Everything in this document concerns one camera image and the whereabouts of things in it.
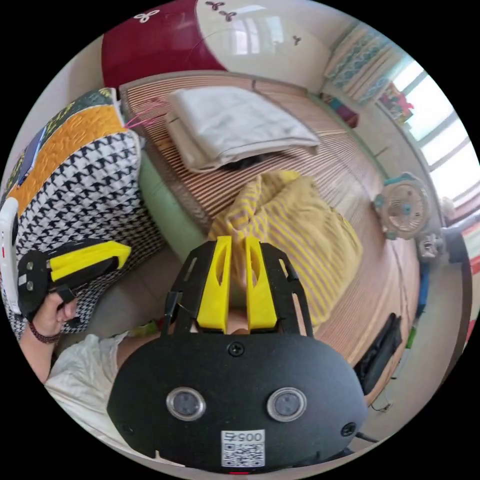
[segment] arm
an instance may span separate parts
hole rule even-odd
[[[45,298],[32,322],[39,334],[44,337],[57,335],[62,331],[65,322],[75,317],[76,300],[57,311],[61,304],[62,299],[57,293],[52,293]],[[42,343],[33,334],[30,324],[25,327],[19,343],[31,369],[44,384],[50,374],[56,343]]]

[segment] yellow plastic part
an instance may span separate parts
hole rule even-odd
[[[50,259],[51,279],[57,280],[95,265],[112,257],[118,258],[121,269],[130,255],[132,248],[116,241],[105,241],[97,245],[86,246]]]
[[[232,237],[219,236],[210,270],[203,289],[196,321],[203,329],[222,330],[227,333],[230,299],[230,264],[232,260]]]
[[[252,236],[246,237],[245,250],[248,330],[273,329],[277,324],[277,314],[259,240]]]

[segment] fan grille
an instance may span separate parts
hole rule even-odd
[[[395,186],[389,192],[387,212],[390,223],[396,229],[415,231],[427,214],[425,193],[408,184]]]

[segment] qr code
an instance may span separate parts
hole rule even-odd
[[[265,466],[264,430],[222,431],[221,446],[223,467]]]

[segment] curtain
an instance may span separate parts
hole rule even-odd
[[[324,75],[364,106],[378,100],[408,60],[408,55],[395,43],[360,24],[335,49]]]

